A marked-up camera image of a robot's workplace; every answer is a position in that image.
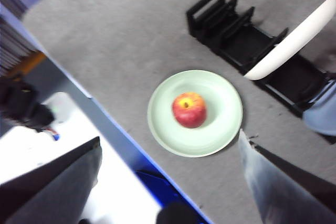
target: red apple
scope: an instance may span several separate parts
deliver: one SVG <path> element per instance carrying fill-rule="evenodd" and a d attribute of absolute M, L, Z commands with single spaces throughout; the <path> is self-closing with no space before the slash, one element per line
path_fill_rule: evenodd
<path fill-rule="evenodd" d="M 195 92 L 180 94 L 174 100 L 172 108 L 176 120 L 187 128 L 197 128 L 206 119 L 205 101 Z"/>

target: blue edge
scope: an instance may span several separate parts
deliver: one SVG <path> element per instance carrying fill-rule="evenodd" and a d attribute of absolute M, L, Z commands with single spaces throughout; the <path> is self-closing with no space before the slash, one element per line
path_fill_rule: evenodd
<path fill-rule="evenodd" d="M 199 224 L 212 224 L 188 195 L 105 111 L 98 101 L 53 59 L 49 57 L 44 60 L 25 77 L 25 80 L 40 91 L 39 101 L 47 99 L 55 92 L 68 93 L 161 207 L 165 207 L 171 202 L 183 202 L 194 209 Z"/>

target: white surface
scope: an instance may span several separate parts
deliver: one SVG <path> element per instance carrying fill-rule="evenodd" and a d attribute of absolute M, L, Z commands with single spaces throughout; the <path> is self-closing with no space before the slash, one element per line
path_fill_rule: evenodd
<path fill-rule="evenodd" d="M 54 107 L 59 141 L 25 127 L 12 128 L 0 139 L 0 184 L 100 136 L 102 164 L 83 218 L 94 224 L 155 223 L 159 204 L 70 97 L 56 93 L 46 103 Z"/>
<path fill-rule="evenodd" d="M 326 0 L 295 28 L 268 55 L 257 63 L 245 77 L 259 80 L 279 68 L 306 45 L 331 20 L 336 12 L 336 0 Z"/>

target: light green plate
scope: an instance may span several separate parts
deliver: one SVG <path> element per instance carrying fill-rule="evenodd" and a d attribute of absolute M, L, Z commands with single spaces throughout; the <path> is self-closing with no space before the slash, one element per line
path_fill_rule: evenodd
<path fill-rule="evenodd" d="M 188 129 L 175 119 L 172 103 L 185 92 L 196 92 L 206 102 L 207 118 Z M 185 157 L 218 152 L 237 134 L 243 106 L 236 89 L 223 77 L 208 71 L 189 70 L 163 81 L 148 105 L 148 125 L 155 139 L 168 151 Z"/>

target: gray carpet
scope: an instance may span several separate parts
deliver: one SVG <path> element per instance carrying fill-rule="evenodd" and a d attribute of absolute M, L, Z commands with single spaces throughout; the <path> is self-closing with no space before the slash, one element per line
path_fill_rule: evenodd
<path fill-rule="evenodd" d="M 215 223 L 260 223 L 243 177 L 237 144 L 204 158 L 173 155 L 152 137 L 146 107 L 156 86 L 184 69 L 219 73 L 244 103 L 243 128 L 255 142 L 299 167 L 336 183 L 335 146 L 329 145 L 274 98 L 198 43 L 185 11 L 198 0 L 43 0 L 26 27 L 135 138 Z M 324 0 L 239 0 L 255 6 L 253 21 L 272 35 L 291 30 Z M 302 51 L 336 71 L 336 18 Z"/>

